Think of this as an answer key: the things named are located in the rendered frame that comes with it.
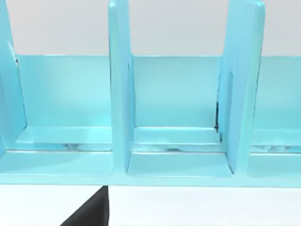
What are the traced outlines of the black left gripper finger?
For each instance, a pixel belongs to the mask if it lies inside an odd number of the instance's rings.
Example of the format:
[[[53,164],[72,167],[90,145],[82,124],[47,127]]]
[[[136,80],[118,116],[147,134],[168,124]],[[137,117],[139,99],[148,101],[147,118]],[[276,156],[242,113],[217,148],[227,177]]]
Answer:
[[[60,226],[109,226],[108,186],[102,186]]]

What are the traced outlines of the light blue rack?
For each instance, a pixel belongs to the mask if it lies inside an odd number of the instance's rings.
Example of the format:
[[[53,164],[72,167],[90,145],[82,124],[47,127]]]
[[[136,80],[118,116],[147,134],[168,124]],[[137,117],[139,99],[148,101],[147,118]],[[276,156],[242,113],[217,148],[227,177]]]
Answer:
[[[263,0],[230,0],[221,56],[15,52],[0,0],[0,184],[301,187],[301,56],[263,56]]]

